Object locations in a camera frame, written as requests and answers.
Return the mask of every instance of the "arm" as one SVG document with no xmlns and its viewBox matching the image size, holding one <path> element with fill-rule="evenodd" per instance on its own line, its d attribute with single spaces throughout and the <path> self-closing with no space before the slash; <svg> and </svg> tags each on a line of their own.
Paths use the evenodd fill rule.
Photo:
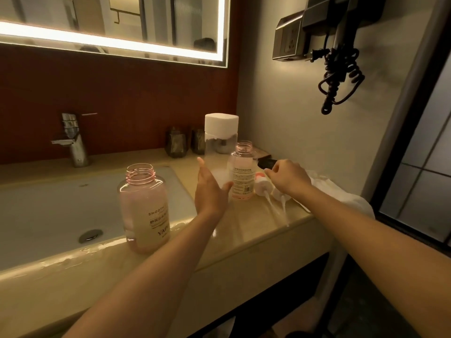
<svg viewBox="0 0 451 338">
<path fill-rule="evenodd" d="M 227 183 L 219 188 L 202 159 L 198 160 L 198 215 L 83 314 L 64 338 L 166 336 L 191 274 L 227 208 L 232 187 Z"/>
<path fill-rule="evenodd" d="M 280 160 L 265 171 L 312 211 L 422 337 L 450 335 L 450 258 L 321 192 L 299 164 Z"/>
</svg>

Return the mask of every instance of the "hand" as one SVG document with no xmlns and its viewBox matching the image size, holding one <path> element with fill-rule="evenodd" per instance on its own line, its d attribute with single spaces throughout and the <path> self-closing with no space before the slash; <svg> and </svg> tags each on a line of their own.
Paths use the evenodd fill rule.
<svg viewBox="0 0 451 338">
<path fill-rule="evenodd" d="M 212 216 L 219 222 L 227 209 L 229 191 L 232 188 L 233 182 L 226 182 L 220 188 L 210 170 L 205 166 L 204 160 L 198 158 L 198 162 L 198 185 L 194 197 L 197 213 L 198 215 L 205 214 L 206 216 Z"/>
<path fill-rule="evenodd" d="M 312 185 L 307 172 L 291 160 L 278 160 L 272 170 L 265 169 L 266 175 L 282 193 L 293 196 L 296 188 Z"/>
</svg>

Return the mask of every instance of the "person's left hand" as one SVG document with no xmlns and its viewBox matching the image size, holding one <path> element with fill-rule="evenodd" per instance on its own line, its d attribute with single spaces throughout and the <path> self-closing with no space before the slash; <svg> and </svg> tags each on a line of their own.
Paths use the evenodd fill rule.
<svg viewBox="0 0 451 338">
<path fill-rule="evenodd" d="M 232 188 L 233 182 L 226 182 L 220 188 L 210 170 L 205 166 L 204 160 L 198 158 L 198 162 L 198 185 L 194 198 L 197 213 L 198 215 L 205 214 L 212 216 L 215 220 L 219 221 L 227 209 L 229 191 Z"/>
</svg>

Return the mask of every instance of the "lighted mirror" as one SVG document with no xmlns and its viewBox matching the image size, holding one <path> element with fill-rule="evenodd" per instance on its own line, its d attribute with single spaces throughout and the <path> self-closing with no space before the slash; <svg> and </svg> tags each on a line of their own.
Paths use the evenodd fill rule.
<svg viewBox="0 0 451 338">
<path fill-rule="evenodd" d="M 0 42 L 226 67 L 229 0 L 0 0 Z"/>
</svg>

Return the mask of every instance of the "forearm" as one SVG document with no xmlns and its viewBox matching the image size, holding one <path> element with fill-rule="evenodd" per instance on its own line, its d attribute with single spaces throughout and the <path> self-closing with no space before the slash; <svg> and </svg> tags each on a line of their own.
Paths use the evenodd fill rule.
<svg viewBox="0 0 451 338">
<path fill-rule="evenodd" d="M 65 338 L 165 337 L 217 220 L 197 216 L 89 309 Z"/>
<path fill-rule="evenodd" d="M 451 259 L 313 186 L 293 188 L 369 278 L 423 337 L 451 330 Z"/>
</svg>

